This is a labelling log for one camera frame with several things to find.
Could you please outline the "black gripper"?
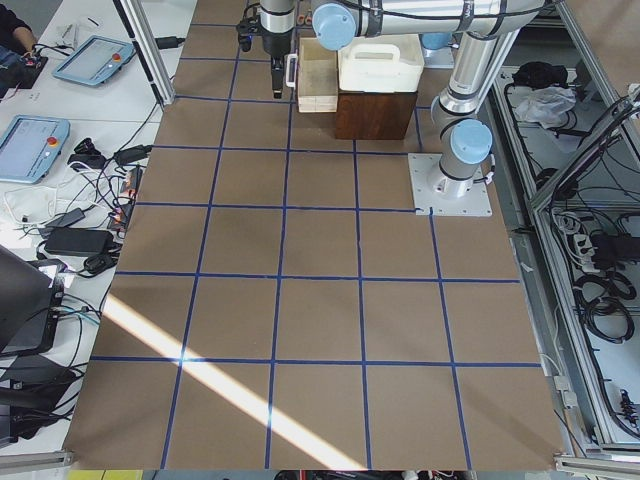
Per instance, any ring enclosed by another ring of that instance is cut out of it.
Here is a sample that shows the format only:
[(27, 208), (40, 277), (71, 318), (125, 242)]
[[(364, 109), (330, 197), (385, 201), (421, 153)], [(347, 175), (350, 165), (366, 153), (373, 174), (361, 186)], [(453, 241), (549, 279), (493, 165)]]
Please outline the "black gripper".
[(271, 85), (274, 98), (281, 98), (283, 92), (283, 58), (291, 52), (293, 30), (271, 32), (261, 29), (263, 50), (271, 58)]

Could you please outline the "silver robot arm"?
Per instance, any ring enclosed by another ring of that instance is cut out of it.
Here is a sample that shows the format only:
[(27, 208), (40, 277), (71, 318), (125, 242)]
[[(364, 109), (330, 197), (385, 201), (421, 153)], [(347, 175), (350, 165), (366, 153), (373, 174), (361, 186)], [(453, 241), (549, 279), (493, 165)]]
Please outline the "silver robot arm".
[(327, 50), (358, 37), (459, 33), (461, 42), (447, 86), (435, 98), (432, 120), (443, 152), (427, 182), (436, 195), (466, 195), (492, 146), (476, 118), (488, 88), (519, 30), (545, 7), (543, 1), (314, 1), (312, 27)]

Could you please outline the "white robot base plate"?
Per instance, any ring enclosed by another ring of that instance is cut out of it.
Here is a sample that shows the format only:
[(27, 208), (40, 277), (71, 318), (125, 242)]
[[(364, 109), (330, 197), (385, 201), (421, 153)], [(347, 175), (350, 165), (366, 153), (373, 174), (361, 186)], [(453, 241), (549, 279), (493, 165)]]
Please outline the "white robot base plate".
[(440, 169), (441, 154), (408, 155), (414, 211), (417, 215), (490, 217), (492, 207), (480, 166), (470, 179), (458, 181)]

